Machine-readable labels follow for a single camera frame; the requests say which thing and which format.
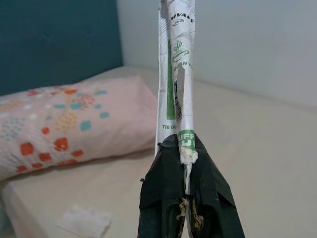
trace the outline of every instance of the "bed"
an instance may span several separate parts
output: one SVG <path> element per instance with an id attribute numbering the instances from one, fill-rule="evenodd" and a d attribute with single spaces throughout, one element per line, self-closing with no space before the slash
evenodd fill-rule
<path id="1" fill-rule="evenodd" d="M 1 94 L 74 83 L 93 75 L 91 80 L 140 75 L 157 94 L 156 70 L 122 66 L 115 1 L 46 4 L 37 0 L 0 3 L 0 26 L 4 22 L 19 26 L 21 22 L 12 16 L 20 14 L 25 17 L 24 27 L 29 27 L 29 34 L 37 40 L 25 41 L 28 37 L 22 26 L 15 31 L 0 27 L 0 52 L 15 59 L 10 67 L 4 57 L 0 59 L 2 75 L 12 79 L 1 88 Z M 57 12 L 60 21 L 54 20 Z M 34 25 L 37 19 L 45 21 Z M 80 30 L 83 25 L 87 31 Z M 63 54 L 48 47 L 57 44 L 63 46 Z M 59 61 L 61 55 L 69 58 Z M 50 62 L 39 61 L 46 58 Z M 12 67 L 19 70 L 12 73 Z M 22 83 L 26 78 L 27 85 Z M 196 80 L 194 115 L 196 133 L 231 186 L 246 237 L 315 238 L 317 114 Z M 149 149 L 119 158 L 49 168 L 2 183 L 1 198 L 16 237 L 77 238 L 56 225 L 74 204 L 111 213 L 106 238 L 135 237 L 140 179 L 153 156 L 154 149 Z"/>

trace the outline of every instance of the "patterned pillowcase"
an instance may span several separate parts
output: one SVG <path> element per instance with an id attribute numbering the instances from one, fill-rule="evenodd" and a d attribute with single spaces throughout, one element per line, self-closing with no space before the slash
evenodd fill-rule
<path id="1" fill-rule="evenodd" d="M 154 145 L 157 101 L 140 77 L 0 97 L 0 180 Z"/>

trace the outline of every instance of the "white bed sheet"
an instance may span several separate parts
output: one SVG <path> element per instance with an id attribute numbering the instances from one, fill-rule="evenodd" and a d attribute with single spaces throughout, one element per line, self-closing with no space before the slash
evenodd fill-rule
<path id="1" fill-rule="evenodd" d="M 97 78 L 136 74 L 157 93 L 156 71 L 122 67 Z M 316 238 L 317 114 L 200 82 L 194 113 L 195 131 L 231 186 L 246 237 Z M 152 161 L 148 151 L 12 179 L 2 196 L 17 237 L 77 238 L 56 226 L 74 204 L 113 215 L 106 238 L 136 237 L 140 178 Z"/>

